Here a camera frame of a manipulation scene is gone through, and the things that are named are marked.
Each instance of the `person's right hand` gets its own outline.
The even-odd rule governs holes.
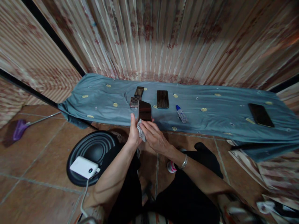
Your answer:
[[[165,155],[171,147],[158,126],[150,121],[142,121],[140,124],[142,131],[150,147],[157,153]]]

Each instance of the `black speaker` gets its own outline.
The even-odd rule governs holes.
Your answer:
[[[85,187],[87,179],[69,168],[78,156],[82,156],[92,162],[95,162],[101,168],[104,155],[112,147],[119,144],[117,137],[108,131],[96,131],[86,135],[73,148],[66,165],[66,172],[69,180],[79,187]],[[89,180],[88,185],[94,185],[99,177],[96,175]]]

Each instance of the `silver bracelet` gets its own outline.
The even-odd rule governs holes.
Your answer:
[[[180,167],[180,170],[182,170],[182,169],[185,168],[185,166],[187,165],[187,162],[188,162],[188,156],[186,155],[186,156],[185,156],[185,160],[184,160],[182,166]]]

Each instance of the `white cable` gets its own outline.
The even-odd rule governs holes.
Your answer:
[[[98,174],[98,173],[100,172],[100,170],[101,170],[100,168],[97,168],[96,173],[95,173],[92,177],[90,177],[89,179],[93,178],[96,174]],[[81,206],[80,206],[80,210],[81,210],[81,212],[83,213],[83,215],[84,215],[85,217],[88,217],[88,214],[87,214],[86,211],[83,209],[83,203],[84,203],[85,196],[86,196],[86,194],[87,194],[89,179],[87,179],[87,182],[86,182],[86,190],[85,190],[85,193],[84,193],[84,195],[83,195],[82,202],[81,202]]]
[[[86,196],[86,193],[87,193],[87,189],[88,189],[88,181],[89,181],[89,179],[87,179],[87,182],[86,182],[86,190],[85,190],[85,193],[84,193],[84,195],[83,195],[82,202],[81,202],[81,207],[80,207],[81,212],[83,213],[83,215],[84,215],[85,217],[88,217],[88,214],[87,214],[86,211],[84,211],[84,209],[83,209],[83,202],[84,202],[84,199],[85,199],[85,196]]]

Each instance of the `black pants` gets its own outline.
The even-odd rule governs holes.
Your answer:
[[[117,145],[106,153],[99,175],[102,175],[122,147],[123,144]],[[197,152],[183,153],[223,178],[216,156],[201,142],[196,143],[194,147]],[[217,207],[177,166],[172,183],[157,196],[154,203],[146,203],[142,207],[141,185],[137,175],[139,167],[140,161],[135,155],[108,223],[128,223],[135,216],[147,211],[157,212],[174,223],[219,223]]]

